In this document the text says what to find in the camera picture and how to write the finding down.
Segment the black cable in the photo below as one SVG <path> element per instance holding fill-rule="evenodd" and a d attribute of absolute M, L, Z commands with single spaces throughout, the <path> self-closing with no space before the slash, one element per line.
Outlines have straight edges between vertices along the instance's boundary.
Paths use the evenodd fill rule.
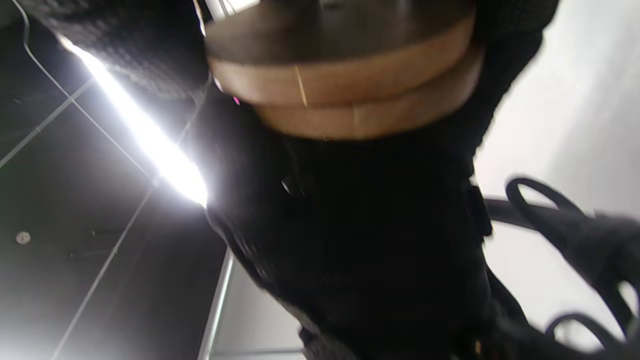
<path fill-rule="evenodd" d="M 234 6 L 231 4 L 230 0 L 224 0 L 225 3 L 229 4 L 229 7 L 231 8 L 231 11 L 234 12 L 234 15 L 237 14 L 236 12 L 236 8 L 234 8 Z"/>
<path fill-rule="evenodd" d="M 551 325 L 547 327 L 547 330 L 545 331 L 545 335 L 555 339 L 556 335 L 554 331 L 557 328 L 557 326 L 560 325 L 561 323 L 572 321 L 572 320 L 575 322 L 581 323 L 585 328 L 587 328 L 587 330 L 591 331 L 591 333 L 598 339 L 598 341 L 602 344 L 604 348 L 611 348 L 611 347 L 620 345 L 620 342 L 616 340 L 616 338 L 614 338 L 613 335 L 611 335 L 611 333 L 607 329 L 603 328 L 592 317 L 584 314 L 579 314 L 579 313 L 566 314 L 566 315 L 560 316 L 559 318 L 556 318 L 551 323 Z"/>
<path fill-rule="evenodd" d="M 558 209 L 568 217 L 574 215 L 577 218 L 584 218 L 586 215 L 572 201 L 562 196 L 558 191 L 550 186 L 539 183 L 526 177 L 517 177 L 511 180 L 506 187 L 507 199 L 513 207 L 525 218 L 537 231 L 547 238 L 555 247 L 563 251 L 566 247 L 566 234 L 559 227 L 558 222 L 552 222 L 537 212 L 522 196 L 520 185 L 536 190 L 546 198 L 551 200 Z"/>
<path fill-rule="evenodd" d="M 515 207 L 508 200 L 502 199 L 484 199 L 484 205 L 486 206 L 487 212 L 489 213 L 489 218 L 491 221 L 503 222 L 505 224 L 511 224 L 518 227 L 523 227 L 529 230 L 536 230 L 536 227 L 533 226 L 524 216 L 515 209 Z M 539 216 L 542 217 L 553 217 L 560 215 L 560 210 L 547 208 L 545 206 L 539 205 L 527 205 Z"/>

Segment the textured black fabric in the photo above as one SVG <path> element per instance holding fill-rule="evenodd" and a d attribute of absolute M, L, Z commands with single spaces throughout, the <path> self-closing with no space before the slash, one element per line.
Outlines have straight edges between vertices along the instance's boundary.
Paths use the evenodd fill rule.
<path fill-rule="evenodd" d="M 49 29 L 162 97 L 188 97 L 209 77 L 190 0 L 19 0 Z"/>
<path fill-rule="evenodd" d="M 527 186 L 551 200 L 558 210 L 530 205 L 520 186 Z M 633 319 L 620 296 L 618 285 L 628 281 L 640 288 L 640 223 L 623 217 L 598 214 L 588 217 L 571 200 L 549 185 L 515 178 L 506 187 L 512 212 L 518 213 L 558 249 L 564 259 L 605 300 L 624 334 Z"/>
<path fill-rule="evenodd" d="M 198 83 L 189 71 L 177 79 L 204 63 L 199 37 L 186 31 L 196 31 L 186 20 L 193 17 L 161 9 L 178 0 L 24 2 L 142 83 L 185 81 L 166 87 L 172 91 Z M 540 46 L 556 3 L 478 0 L 476 39 L 486 58 L 475 92 L 447 119 L 410 133 L 366 142 L 291 138 L 262 126 L 250 106 L 210 92 L 191 132 L 210 221 L 252 279 L 300 320 L 312 359 L 448 359 L 461 334 L 490 322 L 486 214 L 469 203 L 468 177 L 496 105 Z M 67 16 L 69 8 L 82 11 Z M 150 60 L 176 30 L 158 22 L 168 18 L 190 25 L 177 26 L 176 41 L 161 46 L 167 55 Z M 102 29 L 113 32 L 94 36 Z M 180 56 L 168 55 L 172 46 Z M 145 61 L 157 66 L 147 71 Z"/>

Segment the stacked wooden disc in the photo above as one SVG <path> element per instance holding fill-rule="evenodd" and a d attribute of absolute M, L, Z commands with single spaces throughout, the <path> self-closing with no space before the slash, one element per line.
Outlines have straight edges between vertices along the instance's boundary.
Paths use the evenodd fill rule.
<path fill-rule="evenodd" d="M 207 28 L 221 89 L 283 133 L 377 138 L 437 121 L 473 92 L 471 0 L 266 1 Z"/>

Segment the black cord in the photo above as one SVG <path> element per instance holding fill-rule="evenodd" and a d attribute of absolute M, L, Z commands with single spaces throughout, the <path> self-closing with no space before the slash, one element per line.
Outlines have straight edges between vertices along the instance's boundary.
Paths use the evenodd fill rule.
<path fill-rule="evenodd" d="M 506 187 L 507 199 L 513 207 L 524 217 L 538 232 L 547 238 L 559 250 L 566 247 L 565 234 L 557 227 L 557 224 L 542 217 L 522 196 L 520 185 L 536 190 L 546 198 L 551 200 L 565 215 L 573 214 L 576 217 L 586 217 L 586 215 L 571 200 L 562 196 L 558 191 L 548 185 L 528 179 L 517 177 L 511 180 Z"/>
<path fill-rule="evenodd" d="M 229 4 L 229 7 L 231 8 L 231 11 L 234 12 L 234 15 L 237 14 L 236 12 L 236 8 L 234 8 L 234 6 L 231 4 L 231 1 L 229 0 L 224 0 L 225 3 Z"/>
<path fill-rule="evenodd" d="M 547 327 L 545 335 L 555 339 L 555 330 L 557 326 L 567 321 L 575 321 L 581 323 L 585 328 L 587 328 L 587 330 L 591 331 L 591 333 L 598 339 L 598 341 L 604 348 L 611 348 L 615 347 L 616 345 L 620 345 L 620 342 L 616 340 L 616 338 L 614 338 L 607 329 L 603 328 L 592 317 L 578 313 L 566 314 L 560 316 L 559 318 L 556 318 L 551 323 L 551 325 Z"/>

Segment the light fixture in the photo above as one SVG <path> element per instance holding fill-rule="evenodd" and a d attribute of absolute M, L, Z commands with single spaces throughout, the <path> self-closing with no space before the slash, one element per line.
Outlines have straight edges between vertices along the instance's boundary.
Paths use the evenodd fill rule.
<path fill-rule="evenodd" d="M 207 188 L 195 164 L 135 103 L 98 59 L 66 38 L 61 41 L 67 49 L 80 57 L 93 74 L 144 152 L 160 171 L 160 175 L 178 192 L 206 208 Z"/>

